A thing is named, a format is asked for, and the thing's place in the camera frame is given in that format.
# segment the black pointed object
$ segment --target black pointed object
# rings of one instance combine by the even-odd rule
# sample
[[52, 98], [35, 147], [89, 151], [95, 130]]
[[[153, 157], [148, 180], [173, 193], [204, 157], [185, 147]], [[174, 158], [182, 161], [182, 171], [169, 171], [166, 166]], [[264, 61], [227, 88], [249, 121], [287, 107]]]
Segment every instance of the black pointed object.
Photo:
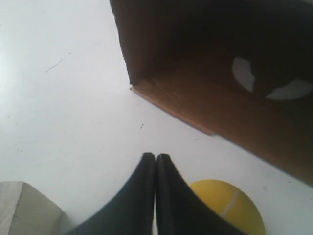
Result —
[[93, 217], [66, 235], [151, 235], [156, 158], [144, 153], [118, 194]]
[[156, 172], [159, 235], [244, 235], [193, 193], [167, 154], [158, 155]]

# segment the cardboard box opening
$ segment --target cardboard box opening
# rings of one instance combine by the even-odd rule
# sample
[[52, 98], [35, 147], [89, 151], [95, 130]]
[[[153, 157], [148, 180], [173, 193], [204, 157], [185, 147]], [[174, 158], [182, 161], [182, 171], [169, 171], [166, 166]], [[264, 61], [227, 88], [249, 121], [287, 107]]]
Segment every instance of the cardboard box opening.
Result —
[[311, 3], [111, 5], [134, 92], [313, 185]]

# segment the yellow ball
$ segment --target yellow ball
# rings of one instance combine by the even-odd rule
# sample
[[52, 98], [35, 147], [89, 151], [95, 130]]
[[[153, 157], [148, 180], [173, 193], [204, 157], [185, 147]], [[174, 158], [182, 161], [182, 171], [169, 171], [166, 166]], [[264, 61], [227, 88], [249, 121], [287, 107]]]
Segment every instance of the yellow ball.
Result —
[[190, 188], [210, 209], [242, 232], [266, 234], [258, 209], [237, 187], [219, 180], [201, 180]]

